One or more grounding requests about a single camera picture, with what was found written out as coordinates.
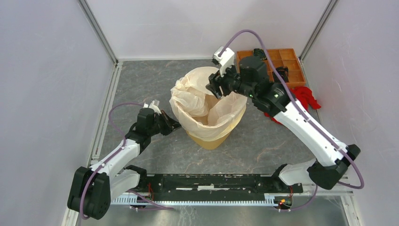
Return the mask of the cream translucent plastic trash bag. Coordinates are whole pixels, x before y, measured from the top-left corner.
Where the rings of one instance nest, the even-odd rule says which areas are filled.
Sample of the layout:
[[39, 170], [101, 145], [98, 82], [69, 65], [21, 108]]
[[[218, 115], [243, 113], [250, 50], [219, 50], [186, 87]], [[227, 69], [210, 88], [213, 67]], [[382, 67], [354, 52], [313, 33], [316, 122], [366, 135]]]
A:
[[230, 93], [216, 98], [206, 89], [216, 67], [197, 67], [178, 79], [171, 89], [170, 105], [183, 129], [203, 141], [214, 141], [232, 132], [247, 106], [247, 97]]

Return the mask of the yellow mesh trash bin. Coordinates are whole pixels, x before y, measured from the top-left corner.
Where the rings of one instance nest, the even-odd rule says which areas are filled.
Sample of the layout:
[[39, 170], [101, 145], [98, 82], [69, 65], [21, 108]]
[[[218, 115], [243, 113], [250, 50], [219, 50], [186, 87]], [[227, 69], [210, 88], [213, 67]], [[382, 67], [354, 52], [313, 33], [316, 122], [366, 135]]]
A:
[[220, 146], [236, 128], [245, 111], [246, 107], [243, 107], [235, 117], [223, 121], [219, 126], [205, 126], [199, 133], [190, 131], [185, 132], [202, 148], [206, 150], [214, 150]]

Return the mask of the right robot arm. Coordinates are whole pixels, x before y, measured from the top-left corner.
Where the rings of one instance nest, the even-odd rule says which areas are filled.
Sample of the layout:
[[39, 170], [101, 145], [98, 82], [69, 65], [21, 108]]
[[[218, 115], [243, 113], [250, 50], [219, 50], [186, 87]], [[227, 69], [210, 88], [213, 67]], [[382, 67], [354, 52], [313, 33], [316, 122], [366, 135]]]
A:
[[284, 192], [291, 185], [308, 182], [331, 190], [339, 184], [347, 169], [354, 165], [359, 147], [336, 139], [308, 114], [290, 90], [282, 83], [271, 82], [264, 61], [248, 56], [242, 59], [238, 69], [233, 61], [233, 57], [213, 57], [212, 62], [220, 68], [209, 76], [206, 89], [218, 99], [232, 92], [250, 98], [258, 110], [293, 132], [315, 156], [307, 162], [281, 165], [273, 174], [273, 189]]

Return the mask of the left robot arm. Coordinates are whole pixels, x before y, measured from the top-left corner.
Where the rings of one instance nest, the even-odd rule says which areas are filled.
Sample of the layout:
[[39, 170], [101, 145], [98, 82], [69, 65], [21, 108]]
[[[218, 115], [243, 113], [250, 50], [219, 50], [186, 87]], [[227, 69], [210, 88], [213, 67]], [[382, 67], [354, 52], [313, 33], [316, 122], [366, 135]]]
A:
[[84, 219], [101, 219], [111, 202], [130, 189], [144, 191], [148, 186], [146, 170], [129, 166], [157, 134], [169, 135], [181, 124], [157, 107], [144, 107], [121, 143], [104, 159], [90, 167], [79, 167], [72, 180], [67, 208]]

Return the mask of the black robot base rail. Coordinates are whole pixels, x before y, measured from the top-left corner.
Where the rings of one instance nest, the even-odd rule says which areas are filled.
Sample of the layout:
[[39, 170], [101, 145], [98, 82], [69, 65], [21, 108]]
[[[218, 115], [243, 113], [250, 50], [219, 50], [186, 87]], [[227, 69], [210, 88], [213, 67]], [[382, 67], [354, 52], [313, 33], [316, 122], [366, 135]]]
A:
[[301, 184], [285, 185], [276, 174], [148, 174], [133, 165], [126, 169], [139, 174], [134, 190], [153, 201], [265, 201], [267, 194], [303, 192]]

